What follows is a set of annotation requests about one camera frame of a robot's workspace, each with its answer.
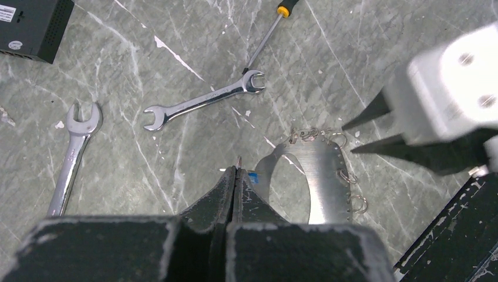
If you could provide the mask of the metal arc keyring plate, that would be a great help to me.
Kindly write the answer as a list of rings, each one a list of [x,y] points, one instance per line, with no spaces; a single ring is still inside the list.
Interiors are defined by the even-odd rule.
[[[327,138],[330,129],[291,130],[290,136],[262,158],[255,169],[259,184],[255,191],[264,199],[270,196],[273,171],[281,157],[287,157],[304,174],[310,196],[309,224],[350,223],[353,215],[363,214],[369,203],[361,195],[354,195],[351,186],[356,176],[348,172],[342,145]]]

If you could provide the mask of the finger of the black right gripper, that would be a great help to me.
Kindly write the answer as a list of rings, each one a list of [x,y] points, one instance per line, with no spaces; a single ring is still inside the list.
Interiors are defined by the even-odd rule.
[[[391,109],[385,99],[384,89],[381,89],[379,93],[374,97],[372,102],[357,117],[344,124],[341,129],[352,129],[383,115],[386,115],[389,112],[391,112]]]
[[[356,147],[351,152],[394,157],[447,176],[487,165],[489,157],[484,143],[495,136],[496,129],[478,129],[451,142],[415,146],[406,144],[401,135],[395,135]]]

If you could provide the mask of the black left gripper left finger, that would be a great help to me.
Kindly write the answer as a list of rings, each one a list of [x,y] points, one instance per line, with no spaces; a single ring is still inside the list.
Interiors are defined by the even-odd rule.
[[[40,221],[3,281],[224,281],[237,171],[176,216],[65,216]]]

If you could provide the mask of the blue key tag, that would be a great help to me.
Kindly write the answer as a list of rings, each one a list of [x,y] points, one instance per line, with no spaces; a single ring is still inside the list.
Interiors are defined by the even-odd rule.
[[[256,172],[248,172],[248,176],[252,184],[259,184],[259,175]]]

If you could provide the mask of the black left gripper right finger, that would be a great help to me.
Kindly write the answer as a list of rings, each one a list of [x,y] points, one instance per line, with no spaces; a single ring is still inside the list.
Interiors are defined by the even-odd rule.
[[[372,229],[292,224],[237,172],[233,221],[226,235],[226,281],[394,281],[383,242]]]

